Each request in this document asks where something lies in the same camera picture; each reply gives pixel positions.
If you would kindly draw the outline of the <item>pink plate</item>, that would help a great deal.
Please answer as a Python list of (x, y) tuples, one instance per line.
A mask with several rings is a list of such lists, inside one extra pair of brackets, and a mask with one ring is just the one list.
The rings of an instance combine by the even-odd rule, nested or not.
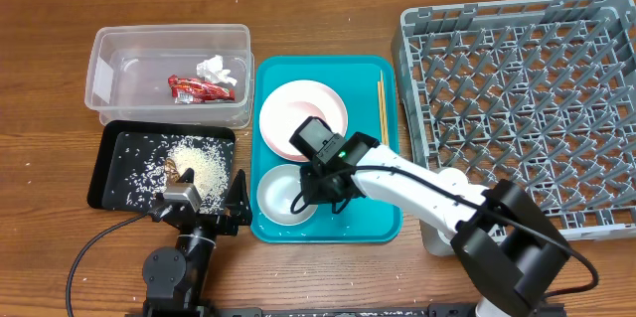
[(281, 158), (307, 162), (289, 139), (309, 116), (321, 118), (333, 132), (345, 135), (347, 131), (348, 112), (336, 91), (324, 83), (301, 79), (283, 84), (266, 98), (259, 114), (261, 137)]

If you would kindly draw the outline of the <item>red snack wrapper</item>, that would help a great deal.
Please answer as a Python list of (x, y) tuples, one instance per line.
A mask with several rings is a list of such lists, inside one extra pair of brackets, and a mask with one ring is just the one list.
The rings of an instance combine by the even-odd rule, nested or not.
[(234, 101), (235, 93), (214, 83), (196, 78), (168, 77), (168, 85), (176, 103), (206, 103), (211, 101)]

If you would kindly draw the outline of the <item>wooden chopstick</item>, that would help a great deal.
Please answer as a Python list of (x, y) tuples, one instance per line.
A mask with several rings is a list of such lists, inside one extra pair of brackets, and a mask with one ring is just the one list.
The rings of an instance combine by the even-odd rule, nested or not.
[(387, 132), (387, 114), (384, 99), (384, 85), (382, 80), (377, 82), (378, 102), (379, 102), (379, 120), (381, 127), (381, 142), (384, 145), (388, 144), (388, 132)]
[(379, 106), (380, 106), (380, 115), (381, 115), (381, 125), (382, 125), (382, 142), (384, 145), (390, 145), (389, 138), (389, 125), (388, 125), (388, 113), (387, 113), (387, 101), (386, 101), (386, 89), (384, 82), (384, 72), (380, 71), (380, 80), (378, 82), (378, 95), (379, 95)]

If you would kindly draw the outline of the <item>white tissue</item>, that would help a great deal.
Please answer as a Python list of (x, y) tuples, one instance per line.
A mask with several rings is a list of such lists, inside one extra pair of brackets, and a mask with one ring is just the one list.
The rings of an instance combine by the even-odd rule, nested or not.
[(231, 71), (224, 68), (224, 58), (214, 55), (196, 65), (196, 74), (200, 79), (210, 83), (227, 83), (236, 86), (238, 81), (230, 76)]

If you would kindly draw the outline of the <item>grey bowl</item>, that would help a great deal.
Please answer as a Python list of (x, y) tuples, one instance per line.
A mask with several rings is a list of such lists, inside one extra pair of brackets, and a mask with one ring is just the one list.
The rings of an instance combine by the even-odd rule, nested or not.
[(301, 213), (291, 213), (291, 205), (300, 190), (300, 167), (292, 164), (276, 166), (259, 181), (256, 195), (259, 209), (278, 225), (300, 225), (308, 221), (317, 210), (315, 205), (310, 205)]

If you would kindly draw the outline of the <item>white cup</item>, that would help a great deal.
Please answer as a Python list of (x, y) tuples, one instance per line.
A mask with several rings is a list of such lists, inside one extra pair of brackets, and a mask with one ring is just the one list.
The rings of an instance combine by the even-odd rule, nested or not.
[(439, 181), (449, 189), (459, 189), (469, 184), (466, 175), (456, 168), (443, 167), (436, 172)]

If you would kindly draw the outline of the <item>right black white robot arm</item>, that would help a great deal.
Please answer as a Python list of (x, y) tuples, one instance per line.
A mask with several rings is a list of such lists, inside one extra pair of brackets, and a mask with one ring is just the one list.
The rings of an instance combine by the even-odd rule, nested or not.
[(472, 185), (462, 173), (427, 170), (363, 133), (345, 139), (330, 131), (296, 132), (290, 142), (311, 162), (299, 199), (366, 197), (443, 233), (482, 296), (477, 316), (530, 316), (550, 297), (599, 283), (593, 264), (511, 181)]

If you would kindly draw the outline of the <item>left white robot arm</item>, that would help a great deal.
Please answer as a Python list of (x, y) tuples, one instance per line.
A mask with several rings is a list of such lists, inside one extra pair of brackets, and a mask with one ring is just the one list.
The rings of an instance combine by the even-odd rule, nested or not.
[(65, 305), (72, 316), (72, 288), (80, 261), (101, 238), (146, 217), (166, 223), (179, 231), (174, 246), (153, 250), (145, 259), (142, 277), (146, 284), (143, 316), (214, 316), (212, 304), (202, 298), (208, 268), (219, 236), (236, 236), (239, 227), (248, 226), (252, 211), (247, 194), (246, 176), (238, 171), (224, 199), (226, 211), (219, 215), (202, 215), (202, 198), (194, 185), (191, 168), (177, 181), (156, 195), (153, 207), (138, 216), (118, 223), (90, 239), (79, 251), (70, 269)]

